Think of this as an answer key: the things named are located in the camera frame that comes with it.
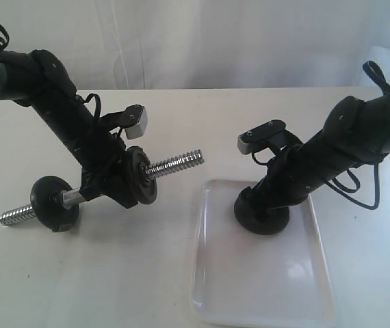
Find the white tabletop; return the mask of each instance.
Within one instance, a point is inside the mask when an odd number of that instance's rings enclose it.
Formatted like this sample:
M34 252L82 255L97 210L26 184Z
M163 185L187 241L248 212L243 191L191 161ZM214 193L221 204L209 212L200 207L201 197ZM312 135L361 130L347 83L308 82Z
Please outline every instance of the white tabletop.
M344 96L379 95L373 88L98 93L103 113L146 106L146 134L129 145L152 161L200 148L206 163L158 181L152 205L126 210L105 197L84 204L70 232L54 234L37 220L0 225L0 327L210 327L189 303L202 184L263 177L236 147L245 130L277 118L305 141ZM359 172L359 197L370 203L372 169ZM0 214L27 203L45 175L80 183L79 165L33 109L0 101ZM390 156L381 182L376 211L327 187L313 194L339 327L390 327Z

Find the white backdrop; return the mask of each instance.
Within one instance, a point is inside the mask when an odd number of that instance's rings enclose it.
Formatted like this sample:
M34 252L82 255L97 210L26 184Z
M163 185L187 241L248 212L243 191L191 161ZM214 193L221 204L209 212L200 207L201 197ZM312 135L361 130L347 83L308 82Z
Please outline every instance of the white backdrop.
M390 81L390 1L0 0L0 23L79 89L368 85L367 59Z

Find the robotic arm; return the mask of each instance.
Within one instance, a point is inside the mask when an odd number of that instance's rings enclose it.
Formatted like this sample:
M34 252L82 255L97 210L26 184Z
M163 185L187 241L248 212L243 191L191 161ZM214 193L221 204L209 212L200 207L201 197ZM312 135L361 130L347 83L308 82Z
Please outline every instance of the robotic arm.
M302 143L286 131L280 120L269 121L238 137L241 153L251 154L256 163L268 168L264 179L244 189L236 199L235 216L247 230L256 234L280 232L289 222L288 206L303 202L324 184L355 204L370 210L378 208L378 164L390 153L390 85L376 63L369 61L363 67L384 95L367 102L353 96L344 98L331 111L323 129L308 142ZM255 153L266 148L276 156L260 163ZM348 195L360 187L350 168L363 164L374 165L373 205ZM355 189L336 179L343 172L354 181Z
M47 50L31 53L5 51L7 31L0 25L0 100L13 100L32 107L66 146L82 167L81 188L72 188L57 177L37 181L31 192L33 216L53 231L66 231L78 217L78 203L106 195L125 208L138 202L151 204L157 197L155 179L204 163L199 150L151 165L140 147L127 149L121 132L128 139L144 134L145 108L132 105L124 111L101 117L97 94L85 100L69 79L61 61ZM92 115L85 103L94 98ZM111 131L119 128L117 133ZM21 210L4 213L3 225L26 219Z

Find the white plastic tray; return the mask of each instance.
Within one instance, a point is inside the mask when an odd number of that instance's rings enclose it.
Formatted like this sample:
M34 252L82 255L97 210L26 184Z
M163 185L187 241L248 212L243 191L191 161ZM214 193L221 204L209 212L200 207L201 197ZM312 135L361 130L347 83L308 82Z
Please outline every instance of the white plastic tray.
M253 182L203 188L192 306L208 323L238 327L334 327L335 304L311 199L274 236L252 234L233 204Z

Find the threaded metal bar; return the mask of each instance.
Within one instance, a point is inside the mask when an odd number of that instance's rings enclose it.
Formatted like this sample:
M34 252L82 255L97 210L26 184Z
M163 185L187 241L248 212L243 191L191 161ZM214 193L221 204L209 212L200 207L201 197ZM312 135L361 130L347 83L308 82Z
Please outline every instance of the threaded metal bar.
M37 217L37 215L31 204L28 204L15 208L14 210L4 212L0 217L0 221L3 226L12 226L13 224L27 221L29 219L33 219L34 217Z
M204 158L203 154L201 154L201 150L194 150L193 152L188 152L183 155L151 164L148 167L145 167L144 172L145 176L149 180L153 180L203 163Z

